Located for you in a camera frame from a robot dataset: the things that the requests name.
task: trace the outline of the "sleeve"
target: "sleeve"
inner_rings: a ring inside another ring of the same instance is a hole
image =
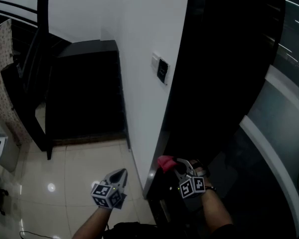
[[[210,236],[211,239],[239,238],[234,225],[228,224],[216,229]]]

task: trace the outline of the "hand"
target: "hand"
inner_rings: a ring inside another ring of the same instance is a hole
[[[193,165],[193,164],[197,163],[197,160],[195,160],[195,159],[190,160],[189,163],[190,163],[191,165]],[[201,172],[201,171],[203,171],[203,170],[204,170],[204,169],[203,169],[201,166],[199,166],[199,167],[197,167],[197,168],[195,169],[195,172],[198,173],[198,172]],[[203,178],[204,178],[204,184],[205,184],[205,186],[207,186],[207,187],[212,187],[212,184],[211,184],[210,181],[208,180],[207,176],[204,175]]]

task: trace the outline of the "wall switch panel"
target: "wall switch panel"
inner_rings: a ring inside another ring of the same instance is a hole
[[[167,85],[168,70],[169,70],[169,65],[162,58],[160,58],[158,64],[157,77],[165,85]]]

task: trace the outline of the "red object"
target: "red object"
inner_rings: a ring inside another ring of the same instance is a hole
[[[163,169],[163,173],[171,170],[174,166],[178,165],[172,156],[161,156],[157,159],[158,166]]]

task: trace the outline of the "cable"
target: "cable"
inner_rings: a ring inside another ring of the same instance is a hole
[[[19,232],[19,236],[21,237],[21,239],[24,239],[24,238],[21,236],[21,232],[23,232],[23,235],[24,235],[24,233],[30,233],[30,234],[33,234],[33,235],[38,236],[38,237],[45,237],[45,238],[50,238],[50,239],[56,239],[56,238],[53,238],[53,237],[41,236],[41,235],[38,235],[38,234],[35,234],[35,233],[32,233],[32,232],[29,232],[29,231],[23,231],[23,230]]]

